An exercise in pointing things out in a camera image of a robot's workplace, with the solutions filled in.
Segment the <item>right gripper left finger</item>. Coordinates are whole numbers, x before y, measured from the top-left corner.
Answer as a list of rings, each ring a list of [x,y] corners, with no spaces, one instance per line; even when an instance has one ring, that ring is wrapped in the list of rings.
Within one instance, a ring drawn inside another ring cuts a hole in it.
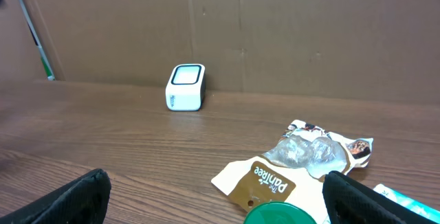
[[[1,217],[1,224],[103,224],[111,180],[94,169],[30,204]]]

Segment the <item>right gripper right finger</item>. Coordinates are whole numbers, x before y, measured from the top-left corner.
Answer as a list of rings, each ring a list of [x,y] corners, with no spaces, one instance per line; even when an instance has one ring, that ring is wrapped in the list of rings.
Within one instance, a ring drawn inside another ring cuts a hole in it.
[[[435,224],[338,171],[325,176],[322,195],[331,224]]]

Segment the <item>brown beige snack pouch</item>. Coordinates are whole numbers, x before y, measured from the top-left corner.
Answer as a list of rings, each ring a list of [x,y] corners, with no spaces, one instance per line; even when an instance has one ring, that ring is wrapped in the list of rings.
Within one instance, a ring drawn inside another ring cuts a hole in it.
[[[350,139],[294,120],[274,148],[230,162],[211,182],[246,212],[277,201],[305,211],[316,223],[328,223],[322,195],[325,176],[366,167],[372,150],[371,138]]]

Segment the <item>green lid jar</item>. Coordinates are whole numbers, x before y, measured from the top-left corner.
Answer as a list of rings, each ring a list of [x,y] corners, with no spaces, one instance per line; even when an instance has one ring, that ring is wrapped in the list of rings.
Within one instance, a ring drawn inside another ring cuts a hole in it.
[[[252,209],[243,224],[316,224],[316,221],[295,205],[272,201]]]

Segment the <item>teal snack packet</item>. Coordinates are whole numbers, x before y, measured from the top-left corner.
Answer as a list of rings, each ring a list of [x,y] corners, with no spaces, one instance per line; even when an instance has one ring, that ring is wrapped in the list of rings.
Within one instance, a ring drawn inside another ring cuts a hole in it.
[[[433,209],[427,205],[424,205],[402,193],[395,191],[391,188],[386,187],[383,184],[376,185],[373,190],[382,196],[390,199],[391,201],[405,207],[406,209],[423,216],[435,223],[439,223],[440,221],[440,213],[438,210]]]

